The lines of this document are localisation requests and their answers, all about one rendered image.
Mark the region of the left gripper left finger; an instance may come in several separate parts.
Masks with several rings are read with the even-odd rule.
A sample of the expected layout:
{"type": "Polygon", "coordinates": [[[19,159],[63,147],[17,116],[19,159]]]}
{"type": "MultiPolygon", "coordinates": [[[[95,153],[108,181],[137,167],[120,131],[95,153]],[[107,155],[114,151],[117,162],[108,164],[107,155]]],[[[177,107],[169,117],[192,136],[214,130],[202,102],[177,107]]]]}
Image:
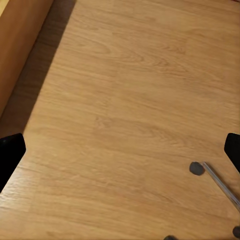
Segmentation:
{"type": "Polygon", "coordinates": [[[25,140],[21,133],[0,139],[0,192],[2,192],[25,152],[25,140]]]}

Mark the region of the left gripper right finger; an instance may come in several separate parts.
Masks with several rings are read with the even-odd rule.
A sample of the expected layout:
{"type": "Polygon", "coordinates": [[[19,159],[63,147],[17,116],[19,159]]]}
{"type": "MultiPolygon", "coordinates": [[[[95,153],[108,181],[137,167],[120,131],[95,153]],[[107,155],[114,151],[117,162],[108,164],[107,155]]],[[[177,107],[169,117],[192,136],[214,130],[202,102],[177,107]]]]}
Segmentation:
{"type": "Polygon", "coordinates": [[[240,135],[235,133],[228,133],[224,150],[240,173],[240,135]]]}

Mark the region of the swivel chair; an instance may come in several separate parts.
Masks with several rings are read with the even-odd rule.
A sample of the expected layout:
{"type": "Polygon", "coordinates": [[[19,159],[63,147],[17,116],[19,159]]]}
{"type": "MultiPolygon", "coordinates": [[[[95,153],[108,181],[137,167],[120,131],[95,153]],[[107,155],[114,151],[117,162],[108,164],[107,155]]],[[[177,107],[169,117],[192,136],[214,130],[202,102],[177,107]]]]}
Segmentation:
{"type": "MultiPolygon", "coordinates": [[[[223,181],[218,177],[218,175],[212,170],[212,168],[205,162],[192,162],[189,167],[189,171],[194,175],[200,176],[206,170],[211,178],[217,183],[221,190],[225,193],[228,199],[233,203],[236,209],[240,212],[240,201],[235,197],[235,195],[230,191],[230,189],[223,183],[223,181]]],[[[240,227],[235,227],[232,230],[233,235],[240,239],[240,227]]],[[[174,240],[172,237],[166,236],[164,240],[174,240]]]]}

